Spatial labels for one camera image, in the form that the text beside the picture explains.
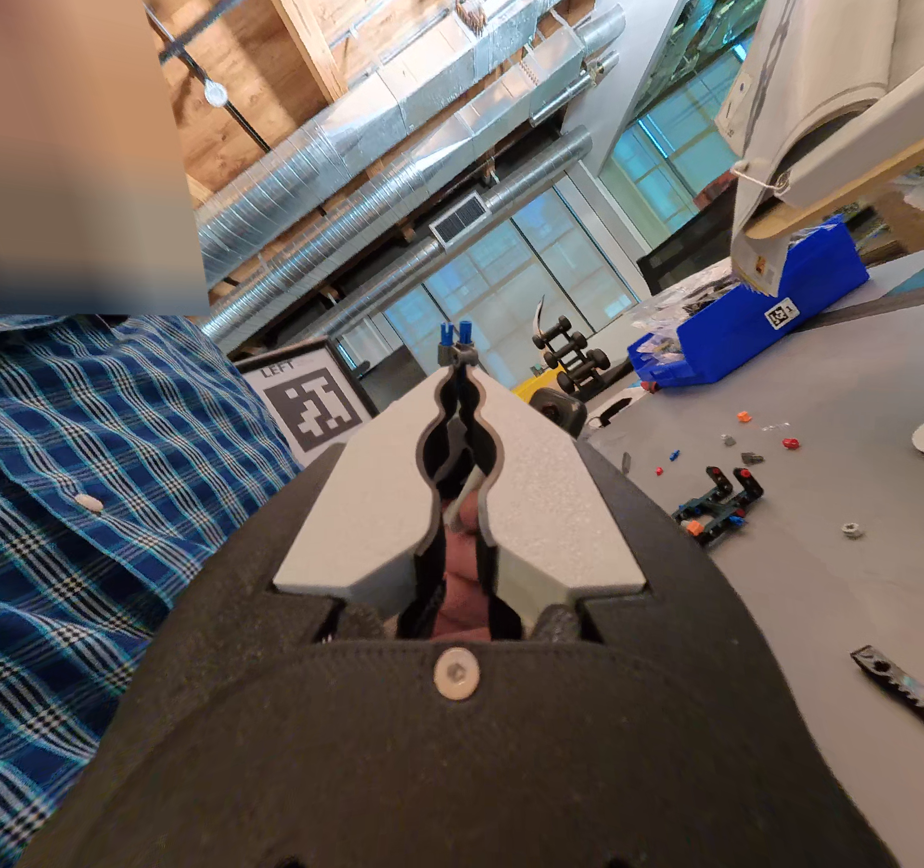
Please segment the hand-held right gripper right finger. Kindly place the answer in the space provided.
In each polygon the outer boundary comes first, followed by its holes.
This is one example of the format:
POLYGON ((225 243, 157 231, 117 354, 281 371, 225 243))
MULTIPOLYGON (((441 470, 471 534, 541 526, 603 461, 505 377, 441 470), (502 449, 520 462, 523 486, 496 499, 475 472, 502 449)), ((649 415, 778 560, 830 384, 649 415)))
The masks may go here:
POLYGON ((641 593, 646 578, 577 440, 481 369, 468 379, 495 454, 479 489, 490 591, 529 628, 551 606, 641 593))

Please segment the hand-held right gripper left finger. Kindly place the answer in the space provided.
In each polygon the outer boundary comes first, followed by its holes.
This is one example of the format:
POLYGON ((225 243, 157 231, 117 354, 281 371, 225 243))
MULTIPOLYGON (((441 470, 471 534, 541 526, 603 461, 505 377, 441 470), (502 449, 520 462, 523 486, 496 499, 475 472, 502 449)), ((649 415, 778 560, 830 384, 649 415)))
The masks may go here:
POLYGON ((275 589, 370 606, 385 619, 429 600, 445 576, 437 481, 456 409, 456 371, 445 367, 353 435, 274 575, 275 589))

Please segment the lego car chassis assembly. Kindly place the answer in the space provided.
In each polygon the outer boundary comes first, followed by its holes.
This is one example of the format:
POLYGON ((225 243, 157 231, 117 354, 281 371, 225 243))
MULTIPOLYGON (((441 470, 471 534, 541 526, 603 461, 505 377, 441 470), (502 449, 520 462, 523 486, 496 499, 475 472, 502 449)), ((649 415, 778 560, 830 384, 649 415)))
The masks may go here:
POLYGON ((708 548, 731 531, 745 525, 750 507, 764 497, 764 489, 750 469, 733 469, 733 482, 716 466, 707 466, 710 489, 701 496, 688 500, 671 514, 674 523, 692 540, 708 548))

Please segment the grey connector with blue pins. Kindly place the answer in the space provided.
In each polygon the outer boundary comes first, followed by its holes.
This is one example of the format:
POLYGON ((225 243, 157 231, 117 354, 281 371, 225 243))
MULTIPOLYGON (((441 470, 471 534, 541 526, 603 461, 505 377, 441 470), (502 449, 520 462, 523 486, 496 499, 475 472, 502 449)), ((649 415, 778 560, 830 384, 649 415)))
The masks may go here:
POLYGON ((458 324, 441 323, 440 341, 437 347, 439 367, 463 369, 479 366, 479 352, 474 344, 474 329, 470 320, 458 324))

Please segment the black lego gear rack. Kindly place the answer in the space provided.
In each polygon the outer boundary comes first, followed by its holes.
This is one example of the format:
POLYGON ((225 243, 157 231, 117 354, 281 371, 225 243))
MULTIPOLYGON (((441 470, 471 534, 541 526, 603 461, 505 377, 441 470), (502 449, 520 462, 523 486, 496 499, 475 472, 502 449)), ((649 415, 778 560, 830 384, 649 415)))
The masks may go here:
POLYGON ((877 648, 866 645, 850 653, 851 659, 879 687, 923 717, 923 681, 910 675, 877 648))

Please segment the person's left hand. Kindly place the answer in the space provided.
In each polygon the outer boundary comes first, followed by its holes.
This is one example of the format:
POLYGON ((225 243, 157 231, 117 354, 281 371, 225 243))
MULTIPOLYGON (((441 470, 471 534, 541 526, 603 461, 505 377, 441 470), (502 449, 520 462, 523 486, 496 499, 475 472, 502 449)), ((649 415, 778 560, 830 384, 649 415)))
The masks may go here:
POLYGON ((489 597, 479 584, 477 543, 479 492, 459 507, 459 530, 445 526, 445 599, 433 626, 433 641, 489 642, 489 597))

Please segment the black round object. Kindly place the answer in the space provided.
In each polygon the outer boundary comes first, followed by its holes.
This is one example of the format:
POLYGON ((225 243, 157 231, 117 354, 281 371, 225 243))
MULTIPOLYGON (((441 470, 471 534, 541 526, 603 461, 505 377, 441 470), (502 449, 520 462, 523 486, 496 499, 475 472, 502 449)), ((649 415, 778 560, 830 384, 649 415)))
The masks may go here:
POLYGON ((579 439, 588 420, 583 402, 551 386, 536 390, 528 405, 574 439, 579 439))

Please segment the black dumbbell rack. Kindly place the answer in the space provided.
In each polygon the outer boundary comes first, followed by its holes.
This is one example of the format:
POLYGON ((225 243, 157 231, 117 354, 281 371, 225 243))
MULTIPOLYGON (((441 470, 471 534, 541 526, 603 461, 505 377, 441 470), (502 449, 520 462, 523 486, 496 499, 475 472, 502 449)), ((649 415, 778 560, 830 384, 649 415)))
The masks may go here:
POLYGON ((532 342, 546 366, 557 372, 560 389, 577 400, 586 402, 616 381, 616 367, 608 355, 590 348, 587 337, 567 316, 560 316, 546 330, 535 319, 532 342))

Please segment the person in blue plaid shirt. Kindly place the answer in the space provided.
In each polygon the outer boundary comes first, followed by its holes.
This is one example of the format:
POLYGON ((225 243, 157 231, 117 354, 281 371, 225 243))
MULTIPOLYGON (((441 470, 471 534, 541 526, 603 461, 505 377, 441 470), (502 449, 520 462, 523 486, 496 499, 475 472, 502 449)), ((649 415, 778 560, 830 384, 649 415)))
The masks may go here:
POLYGON ((190 320, 2 315, 2 866, 95 756, 179 596, 300 471, 190 320))

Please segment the clear plastic bags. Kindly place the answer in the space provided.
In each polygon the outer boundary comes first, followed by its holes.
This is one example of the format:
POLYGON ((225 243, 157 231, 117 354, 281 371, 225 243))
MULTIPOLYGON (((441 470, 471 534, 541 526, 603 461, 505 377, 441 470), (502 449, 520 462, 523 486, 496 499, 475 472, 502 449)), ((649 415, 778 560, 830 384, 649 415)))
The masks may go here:
POLYGON ((644 366, 662 368, 683 362, 685 354, 679 328, 737 287, 738 280, 732 276, 696 287, 676 285, 667 297, 646 306, 644 312, 632 320, 632 326, 649 337, 636 343, 644 366))

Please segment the large glass window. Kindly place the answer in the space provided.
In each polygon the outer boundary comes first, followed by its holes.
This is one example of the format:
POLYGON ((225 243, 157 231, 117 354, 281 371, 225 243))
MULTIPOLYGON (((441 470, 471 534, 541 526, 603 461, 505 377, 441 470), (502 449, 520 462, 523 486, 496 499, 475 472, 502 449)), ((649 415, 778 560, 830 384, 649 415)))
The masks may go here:
POLYGON ((736 161, 713 120, 749 45, 745 40, 723 51, 632 122, 600 172, 603 186, 650 248, 708 204, 704 191, 736 161))
POLYGON ((425 375, 437 367, 440 323, 470 320, 487 373, 509 389, 532 377, 540 326, 567 316, 592 349, 618 364, 639 333, 629 310, 647 291, 635 263, 569 177, 561 178, 390 305, 378 305, 336 336, 351 367, 410 355, 425 375))

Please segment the white vent grille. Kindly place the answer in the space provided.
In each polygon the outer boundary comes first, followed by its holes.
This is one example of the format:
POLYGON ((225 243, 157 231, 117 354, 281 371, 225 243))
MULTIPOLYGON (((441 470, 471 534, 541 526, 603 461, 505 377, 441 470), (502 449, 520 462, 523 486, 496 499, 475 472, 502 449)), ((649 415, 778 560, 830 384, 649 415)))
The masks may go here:
POLYGON ((491 210, 479 192, 468 192, 458 203, 430 223, 433 238, 444 250, 455 248, 464 238, 487 223, 491 210))

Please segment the blue plastic bin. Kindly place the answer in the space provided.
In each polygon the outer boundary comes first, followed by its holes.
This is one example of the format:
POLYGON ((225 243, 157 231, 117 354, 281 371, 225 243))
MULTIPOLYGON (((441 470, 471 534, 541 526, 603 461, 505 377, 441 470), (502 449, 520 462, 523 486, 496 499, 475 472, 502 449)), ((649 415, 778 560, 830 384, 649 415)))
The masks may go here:
POLYGON ((714 384, 869 279, 847 226, 834 218, 790 250, 781 296, 764 296, 745 285, 728 290, 677 329, 678 356, 654 351, 655 334, 628 347, 641 381, 663 389, 714 384))

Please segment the black conduit pipe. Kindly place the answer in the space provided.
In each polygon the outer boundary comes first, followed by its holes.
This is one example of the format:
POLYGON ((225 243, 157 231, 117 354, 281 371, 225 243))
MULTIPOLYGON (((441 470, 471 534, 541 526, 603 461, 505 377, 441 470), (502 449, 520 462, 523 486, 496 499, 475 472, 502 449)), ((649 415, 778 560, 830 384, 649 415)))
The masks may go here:
MULTIPOLYGON (((208 74, 208 72, 204 69, 204 67, 191 56, 191 54, 189 53, 189 50, 185 46, 181 46, 179 48, 179 53, 173 53, 170 56, 167 56, 168 47, 178 45, 179 39, 174 37, 174 35, 167 29, 165 24, 160 19, 158 19, 154 11, 149 6, 145 5, 144 8, 145 8, 145 13, 147 15, 149 24, 151 25, 153 30, 157 33, 158 37, 163 42, 164 48, 159 54, 160 59, 163 60, 164 62, 168 62, 172 58, 178 58, 179 61, 185 66, 186 70, 201 85, 205 78, 210 78, 216 81, 208 74)), ((271 152, 270 144, 260 135, 257 129, 255 129, 251 125, 251 123, 242 114, 242 112, 231 102, 230 97, 229 97, 229 101, 226 107, 216 108, 216 109, 225 111, 225 113, 227 113, 230 116, 230 118, 238 125, 238 127, 241 130, 243 130, 243 132, 249 137, 249 139, 260 148, 260 150, 262 151, 264 155, 267 155, 271 152)))

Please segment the white wood-edged panel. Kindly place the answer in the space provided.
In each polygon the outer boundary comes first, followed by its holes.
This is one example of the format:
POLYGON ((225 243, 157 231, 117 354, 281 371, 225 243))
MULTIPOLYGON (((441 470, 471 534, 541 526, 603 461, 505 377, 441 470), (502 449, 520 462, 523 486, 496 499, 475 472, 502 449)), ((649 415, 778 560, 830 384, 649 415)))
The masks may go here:
POLYGON ((922 164, 923 69, 792 164, 745 237, 784 238, 922 164))

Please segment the beige printed bag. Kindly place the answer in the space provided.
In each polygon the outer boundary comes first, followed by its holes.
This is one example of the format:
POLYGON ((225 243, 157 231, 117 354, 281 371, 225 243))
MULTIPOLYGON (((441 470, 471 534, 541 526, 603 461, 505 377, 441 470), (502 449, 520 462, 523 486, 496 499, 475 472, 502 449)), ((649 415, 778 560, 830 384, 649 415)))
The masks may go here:
POLYGON ((733 270, 775 295, 791 235, 754 242, 784 172, 922 68, 923 0, 766 0, 714 119, 737 156, 733 270))

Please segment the ribbed silver round duct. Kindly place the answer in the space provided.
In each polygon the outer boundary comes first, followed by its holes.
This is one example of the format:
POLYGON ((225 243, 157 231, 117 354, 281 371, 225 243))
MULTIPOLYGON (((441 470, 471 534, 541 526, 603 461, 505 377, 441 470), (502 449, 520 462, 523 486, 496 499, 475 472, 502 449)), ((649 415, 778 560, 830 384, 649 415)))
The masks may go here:
MULTIPOLYGON (((444 250, 433 238, 435 255, 467 250, 536 194, 558 181, 565 169, 582 160, 592 147, 584 126, 544 148, 509 177, 482 195, 491 210, 487 223, 477 227, 455 248, 444 250)), ((312 227, 286 246, 261 273, 252 274, 232 294, 222 298, 202 324, 202 331, 218 347, 229 352, 309 296, 321 284, 341 272, 378 238, 406 215, 406 209, 430 196, 432 187, 445 184, 443 175, 451 158, 431 164, 436 154, 417 158, 405 154, 387 167, 368 187, 354 192, 334 209, 331 220, 312 227)))
MULTIPOLYGON (((536 30, 530 0, 476 36, 456 17, 440 21, 408 48, 297 129, 197 211, 206 287, 224 280, 294 223, 428 124, 536 30)), ((557 31, 528 52, 512 77, 497 81, 445 126, 399 159, 376 185, 410 177, 385 204, 390 226, 469 168, 572 82, 585 57, 615 41, 626 26, 622 5, 557 31)))

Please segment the foil wrapped rectangular duct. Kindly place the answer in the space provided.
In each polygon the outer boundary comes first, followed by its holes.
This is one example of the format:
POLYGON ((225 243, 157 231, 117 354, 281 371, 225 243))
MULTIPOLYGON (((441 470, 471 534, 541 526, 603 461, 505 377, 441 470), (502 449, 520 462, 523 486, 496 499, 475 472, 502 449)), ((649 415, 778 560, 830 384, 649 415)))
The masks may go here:
POLYGON ((466 0, 311 122, 329 136, 393 132, 396 144, 523 48, 562 1, 466 0))

